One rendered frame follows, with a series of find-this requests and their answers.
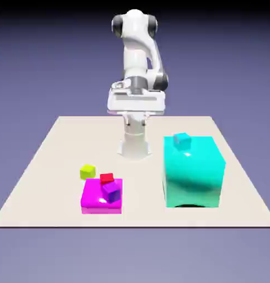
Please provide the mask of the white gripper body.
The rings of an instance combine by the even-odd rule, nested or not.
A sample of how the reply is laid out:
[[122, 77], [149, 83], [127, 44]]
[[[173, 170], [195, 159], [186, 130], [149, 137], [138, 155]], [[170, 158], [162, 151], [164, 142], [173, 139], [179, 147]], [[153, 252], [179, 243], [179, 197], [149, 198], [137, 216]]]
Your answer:
[[146, 112], [163, 114], [166, 95], [163, 91], [143, 89], [141, 95], [134, 95], [129, 88], [110, 89], [107, 101], [109, 113]]

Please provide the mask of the small cyan cube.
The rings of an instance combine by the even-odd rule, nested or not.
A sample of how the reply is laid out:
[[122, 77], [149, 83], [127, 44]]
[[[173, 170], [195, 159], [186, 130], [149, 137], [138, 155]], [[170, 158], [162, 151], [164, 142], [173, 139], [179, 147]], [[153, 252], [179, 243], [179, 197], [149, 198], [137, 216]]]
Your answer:
[[176, 133], [173, 140], [174, 146], [178, 150], [188, 150], [191, 147], [192, 138], [187, 133]]

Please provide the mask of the small red cube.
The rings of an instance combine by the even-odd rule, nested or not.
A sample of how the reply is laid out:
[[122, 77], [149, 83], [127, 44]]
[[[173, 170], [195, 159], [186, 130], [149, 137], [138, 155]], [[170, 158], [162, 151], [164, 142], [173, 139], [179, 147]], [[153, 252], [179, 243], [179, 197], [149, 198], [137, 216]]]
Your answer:
[[113, 182], [113, 181], [114, 181], [113, 173], [100, 174], [100, 182], [101, 182], [101, 184], [107, 184], [107, 183]]

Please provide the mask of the small yellow cube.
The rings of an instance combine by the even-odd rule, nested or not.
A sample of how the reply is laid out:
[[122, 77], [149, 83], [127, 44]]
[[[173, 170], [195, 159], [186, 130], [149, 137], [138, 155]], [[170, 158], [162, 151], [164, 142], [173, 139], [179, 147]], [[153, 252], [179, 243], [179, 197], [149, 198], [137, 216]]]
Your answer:
[[96, 167], [93, 165], [83, 165], [80, 169], [81, 180], [92, 179], [96, 176]]

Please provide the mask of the small purple cube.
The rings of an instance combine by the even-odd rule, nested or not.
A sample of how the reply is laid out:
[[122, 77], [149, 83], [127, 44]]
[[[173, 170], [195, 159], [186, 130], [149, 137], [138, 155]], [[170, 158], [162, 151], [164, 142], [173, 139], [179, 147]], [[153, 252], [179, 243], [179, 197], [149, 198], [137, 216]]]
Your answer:
[[121, 189], [116, 181], [108, 182], [102, 185], [103, 198], [108, 203], [113, 203], [121, 199]]

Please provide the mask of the large cyan box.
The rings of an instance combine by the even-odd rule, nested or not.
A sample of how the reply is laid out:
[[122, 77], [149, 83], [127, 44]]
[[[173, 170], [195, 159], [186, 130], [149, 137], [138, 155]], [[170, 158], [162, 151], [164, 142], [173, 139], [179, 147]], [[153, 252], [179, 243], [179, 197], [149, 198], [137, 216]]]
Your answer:
[[163, 137], [163, 192], [167, 208], [217, 208], [226, 161], [211, 136], [191, 136], [181, 149]]

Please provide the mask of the large magenta box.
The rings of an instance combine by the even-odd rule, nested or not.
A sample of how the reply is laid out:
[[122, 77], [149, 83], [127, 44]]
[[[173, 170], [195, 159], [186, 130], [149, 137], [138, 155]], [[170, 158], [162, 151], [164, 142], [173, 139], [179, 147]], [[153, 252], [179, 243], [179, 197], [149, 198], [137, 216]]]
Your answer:
[[108, 203], [102, 195], [100, 179], [87, 179], [81, 197], [82, 214], [121, 214], [123, 199], [123, 180], [115, 179], [120, 186], [121, 199]]

